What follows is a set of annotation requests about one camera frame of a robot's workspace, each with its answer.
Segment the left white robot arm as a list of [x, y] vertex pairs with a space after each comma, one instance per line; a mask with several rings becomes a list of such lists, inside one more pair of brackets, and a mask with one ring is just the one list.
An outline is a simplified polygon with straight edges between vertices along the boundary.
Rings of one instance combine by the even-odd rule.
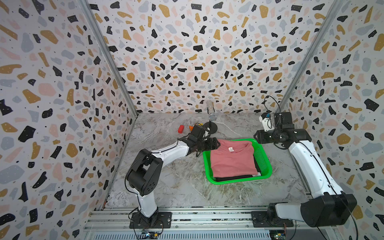
[[159, 212], [154, 189], [163, 167], [193, 153], [199, 156], [203, 152], [218, 149], [221, 144], [217, 138], [211, 137], [217, 129], [217, 125], [212, 122], [195, 124], [189, 134], [178, 138], [170, 146], [156, 151], [139, 151], [126, 173], [125, 187], [128, 192], [136, 195], [140, 217], [151, 220]]

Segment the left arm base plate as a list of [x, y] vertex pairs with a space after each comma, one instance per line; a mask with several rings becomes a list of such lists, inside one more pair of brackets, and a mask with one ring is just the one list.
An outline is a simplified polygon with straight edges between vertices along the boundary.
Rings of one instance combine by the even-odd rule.
[[130, 229], [170, 229], [172, 224], [171, 212], [155, 212], [151, 217], [145, 217], [136, 212], [131, 216]]

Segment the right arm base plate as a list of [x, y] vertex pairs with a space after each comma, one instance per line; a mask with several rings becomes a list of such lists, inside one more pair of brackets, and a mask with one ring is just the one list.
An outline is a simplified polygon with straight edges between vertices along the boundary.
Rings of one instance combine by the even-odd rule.
[[251, 218], [254, 228], [283, 228], [294, 227], [294, 222], [288, 219], [281, 219], [268, 211], [253, 211]]

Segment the green plastic basket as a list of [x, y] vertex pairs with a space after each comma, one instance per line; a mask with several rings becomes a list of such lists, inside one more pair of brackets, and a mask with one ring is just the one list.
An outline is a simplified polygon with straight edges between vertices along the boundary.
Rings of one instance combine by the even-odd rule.
[[258, 144], [254, 139], [238, 139], [238, 140], [229, 140], [231, 144], [233, 143], [242, 143], [242, 144], [251, 144], [253, 148], [253, 163], [255, 169], [257, 170], [256, 175], [236, 175], [225, 178], [215, 178], [214, 171], [212, 169], [212, 151], [206, 151], [203, 153], [203, 159], [205, 164], [206, 177], [208, 181], [214, 185], [225, 185], [238, 182], [248, 182], [256, 180], [264, 180], [269, 178], [273, 169], [271, 163], [265, 153], [261, 144]]

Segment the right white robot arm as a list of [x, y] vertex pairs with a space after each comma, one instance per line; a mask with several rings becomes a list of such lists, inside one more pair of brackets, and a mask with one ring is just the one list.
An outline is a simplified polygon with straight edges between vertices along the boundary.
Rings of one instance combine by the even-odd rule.
[[265, 220], [270, 225], [287, 221], [304, 222], [310, 227], [341, 226], [357, 206], [353, 194], [347, 194], [333, 179], [320, 160], [312, 139], [305, 129], [293, 125], [274, 130], [258, 130], [254, 135], [259, 144], [282, 144], [297, 162], [312, 198], [305, 203], [269, 204]]

